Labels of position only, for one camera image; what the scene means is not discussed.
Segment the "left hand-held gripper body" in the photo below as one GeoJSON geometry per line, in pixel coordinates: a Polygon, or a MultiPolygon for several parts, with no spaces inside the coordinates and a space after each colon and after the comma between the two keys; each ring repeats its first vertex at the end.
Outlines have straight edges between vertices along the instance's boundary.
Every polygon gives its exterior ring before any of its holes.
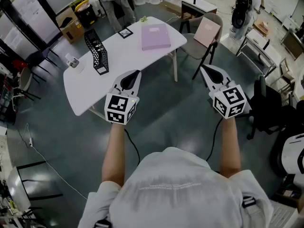
{"type": "Polygon", "coordinates": [[[137,89],[120,90],[111,88],[106,94],[104,113],[106,121],[126,125],[139,103],[137,89]]]}

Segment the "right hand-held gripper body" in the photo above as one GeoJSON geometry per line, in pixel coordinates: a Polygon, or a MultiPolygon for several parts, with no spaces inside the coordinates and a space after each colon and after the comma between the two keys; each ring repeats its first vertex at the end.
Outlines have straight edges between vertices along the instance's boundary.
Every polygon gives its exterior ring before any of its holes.
{"type": "Polygon", "coordinates": [[[247,96],[240,85],[235,81],[229,81],[226,85],[210,91],[213,108],[224,119],[236,117],[243,113],[247,104],[247,96]]]}

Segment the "black mesh file holder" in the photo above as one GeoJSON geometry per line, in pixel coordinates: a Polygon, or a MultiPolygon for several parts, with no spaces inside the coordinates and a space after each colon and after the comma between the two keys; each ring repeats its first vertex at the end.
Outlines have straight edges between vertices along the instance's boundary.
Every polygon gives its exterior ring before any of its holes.
{"type": "Polygon", "coordinates": [[[99,75],[109,72],[107,51],[96,31],[91,29],[84,33],[85,43],[93,56],[93,68],[99,75]]]}

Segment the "purple folder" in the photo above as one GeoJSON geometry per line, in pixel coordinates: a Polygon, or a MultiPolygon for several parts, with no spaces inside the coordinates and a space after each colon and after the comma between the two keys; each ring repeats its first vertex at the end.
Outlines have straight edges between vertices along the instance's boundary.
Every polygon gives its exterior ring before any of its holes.
{"type": "Polygon", "coordinates": [[[143,25],[141,32],[142,50],[169,48],[171,41],[165,23],[143,25]]]}

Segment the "person's right forearm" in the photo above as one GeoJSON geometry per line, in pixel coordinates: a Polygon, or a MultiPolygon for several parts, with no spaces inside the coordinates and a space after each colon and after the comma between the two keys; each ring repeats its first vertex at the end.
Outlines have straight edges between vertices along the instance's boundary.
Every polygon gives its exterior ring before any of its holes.
{"type": "Polygon", "coordinates": [[[234,117],[223,120],[220,174],[230,178],[241,171],[238,133],[234,117]]]}

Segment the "pink square box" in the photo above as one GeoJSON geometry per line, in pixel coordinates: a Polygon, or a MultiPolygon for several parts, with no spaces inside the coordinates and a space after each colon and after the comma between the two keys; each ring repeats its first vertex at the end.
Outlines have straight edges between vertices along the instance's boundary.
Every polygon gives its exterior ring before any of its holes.
{"type": "Polygon", "coordinates": [[[217,23],[203,17],[194,35],[194,39],[208,48],[209,45],[215,41],[215,37],[220,28],[221,26],[217,23]]]}

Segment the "brown cardboard box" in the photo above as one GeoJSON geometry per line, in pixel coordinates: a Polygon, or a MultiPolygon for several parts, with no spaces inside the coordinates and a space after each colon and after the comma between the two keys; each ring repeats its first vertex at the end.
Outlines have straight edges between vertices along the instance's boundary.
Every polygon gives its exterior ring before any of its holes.
{"type": "Polygon", "coordinates": [[[84,35],[84,27],[72,8],[68,8],[56,16],[56,22],[63,36],[70,44],[84,35]]]}

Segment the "grey chair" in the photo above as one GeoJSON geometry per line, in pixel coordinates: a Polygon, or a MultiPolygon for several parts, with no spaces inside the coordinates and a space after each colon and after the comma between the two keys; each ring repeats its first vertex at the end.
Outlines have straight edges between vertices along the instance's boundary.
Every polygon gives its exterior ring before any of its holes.
{"type": "Polygon", "coordinates": [[[223,21],[222,21],[221,17],[218,16],[217,14],[209,12],[198,18],[183,20],[180,24],[180,32],[182,32],[184,25],[187,26],[187,33],[183,34],[183,36],[187,39],[187,43],[184,44],[183,46],[181,46],[181,49],[188,56],[191,56],[192,58],[201,61],[192,77],[194,79],[196,77],[196,75],[198,74],[200,67],[204,64],[204,61],[208,55],[210,55],[209,62],[212,63],[215,49],[219,45],[220,38],[222,35],[223,21]],[[210,44],[209,47],[205,47],[204,45],[202,45],[201,43],[199,43],[198,41],[196,41],[194,39],[194,35],[195,35],[203,17],[208,18],[221,26],[219,32],[217,33],[217,35],[215,37],[215,41],[212,44],[210,44]]]}

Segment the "white side table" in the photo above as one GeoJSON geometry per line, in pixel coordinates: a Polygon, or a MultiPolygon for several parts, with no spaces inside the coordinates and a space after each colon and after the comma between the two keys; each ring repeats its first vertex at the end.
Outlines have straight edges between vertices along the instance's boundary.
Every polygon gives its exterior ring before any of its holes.
{"type": "Polygon", "coordinates": [[[256,30],[250,30],[239,47],[236,56],[244,55],[263,75],[269,76],[283,61],[282,56],[256,30]]]}

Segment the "small white cabinet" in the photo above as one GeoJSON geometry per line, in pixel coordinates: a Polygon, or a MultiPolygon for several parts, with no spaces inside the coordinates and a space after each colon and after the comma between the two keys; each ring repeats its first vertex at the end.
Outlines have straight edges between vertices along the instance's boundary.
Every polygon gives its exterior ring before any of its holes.
{"type": "Polygon", "coordinates": [[[191,16],[199,17],[206,13],[217,13],[217,6],[205,0],[181,0],[181,18],[188,13],[191,16]]]}

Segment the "black bin with yellow lid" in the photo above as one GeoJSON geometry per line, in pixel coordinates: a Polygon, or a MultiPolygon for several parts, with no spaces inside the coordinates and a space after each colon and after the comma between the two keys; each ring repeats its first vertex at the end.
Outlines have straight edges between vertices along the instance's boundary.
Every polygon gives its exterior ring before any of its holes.
{"type": "Polygon", "coordinates": [[[97,20],[93,6],[90,4],[89,0],[79,3],[75,7],[74,13],[84,27],[89,27],[97,20]]]}

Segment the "white machine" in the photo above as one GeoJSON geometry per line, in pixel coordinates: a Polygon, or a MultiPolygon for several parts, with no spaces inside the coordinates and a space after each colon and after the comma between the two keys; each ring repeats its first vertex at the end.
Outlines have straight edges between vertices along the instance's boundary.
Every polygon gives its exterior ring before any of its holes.
{"type": "Polygon", "coordinates": [[[288,174],[304,174],[304,133],[291,136],[285,141],[281,162],[288,174]]]}

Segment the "dark blue chair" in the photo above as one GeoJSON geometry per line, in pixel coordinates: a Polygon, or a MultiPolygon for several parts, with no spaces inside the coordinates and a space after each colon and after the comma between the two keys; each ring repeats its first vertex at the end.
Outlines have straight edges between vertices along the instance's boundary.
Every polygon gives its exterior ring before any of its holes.
{"type": "Polygon", "coordinates": [[[42,63],[44,60],[48,61],[49,63],[51,63],[52,65],[57,67],[57,64],[55,62],[53,62],[51,59],[48,58],[49,53],[52,52],[55,56],[59,57],[53,50],[51,50],[50,48],[46,48],[45,50],[41,51],[38,50],[32,54],[30,54],[26,59],[25,62],[28,65],[31,73],[34,76],[37,76],[38,78],[42,79],[43,81],[46,82],[45,79],[43,79],[42,77],[40,77],[39,75],[35,74],[32,71],[33,67],[40,67],[41,69],[43,69],[45,72],[49,73],[49,71],[47,71],[46,69],[44,69],[43,67],[40,66],[40,63],[42,63]]]}

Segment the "beige chair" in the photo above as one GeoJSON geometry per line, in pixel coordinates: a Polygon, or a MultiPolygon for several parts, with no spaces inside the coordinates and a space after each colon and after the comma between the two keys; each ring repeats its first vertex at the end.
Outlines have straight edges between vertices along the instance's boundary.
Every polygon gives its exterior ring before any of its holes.
{"type": "Polygon", "coordinates": [[[34,101],[33,98],[41,99],[39,96],[31,94],[28,91],[32,79],[34,79],[34,74],[28,67],[23,68],[21,73],[18,73],[18,86],[13,88],[15,98],[24,97],[32,101],[34,101]]]}

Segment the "black picture frame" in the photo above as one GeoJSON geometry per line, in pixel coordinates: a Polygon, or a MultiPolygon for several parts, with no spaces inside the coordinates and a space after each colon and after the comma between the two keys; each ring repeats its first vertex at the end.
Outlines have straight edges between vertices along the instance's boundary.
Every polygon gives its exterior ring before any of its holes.
{"type": "Polygon", "coordinates": [[[127,38],[133,34],[132,31],[130,31],[128,28],[122,29],[121,31],[118,32],[118,34],[123,38],[127,38]]]}

